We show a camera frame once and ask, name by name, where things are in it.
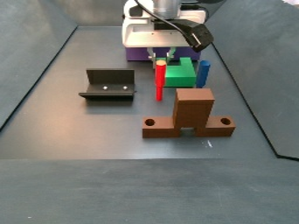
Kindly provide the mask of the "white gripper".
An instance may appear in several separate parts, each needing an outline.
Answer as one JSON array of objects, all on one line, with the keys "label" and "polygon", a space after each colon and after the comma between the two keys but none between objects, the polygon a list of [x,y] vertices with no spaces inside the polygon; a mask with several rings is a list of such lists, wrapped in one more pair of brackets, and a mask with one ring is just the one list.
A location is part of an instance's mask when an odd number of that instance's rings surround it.
[{"label": "white gripper", "polygon": [[153,47],[171,47],[165,54],[167,64],[173,59],[177,46],[189,46],[175,19],[187,19],[204,24],[204,10],[181,9],[181,0],[127,0],[121,38],[125,47],[147,47],[148,59],[155,69]]}]

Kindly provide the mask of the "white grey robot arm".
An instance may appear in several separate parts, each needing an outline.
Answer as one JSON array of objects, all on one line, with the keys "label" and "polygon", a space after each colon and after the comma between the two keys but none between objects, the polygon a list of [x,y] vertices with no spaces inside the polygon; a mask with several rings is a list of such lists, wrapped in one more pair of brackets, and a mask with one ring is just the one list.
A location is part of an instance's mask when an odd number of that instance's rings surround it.
[{"label": "white grey robot arm", "polygon": [[127,0],[121,39],[128,61],[165,57],[200,58],[181,32],[187,33],[207,18],[204,10],[184,10],[181,0]]}]

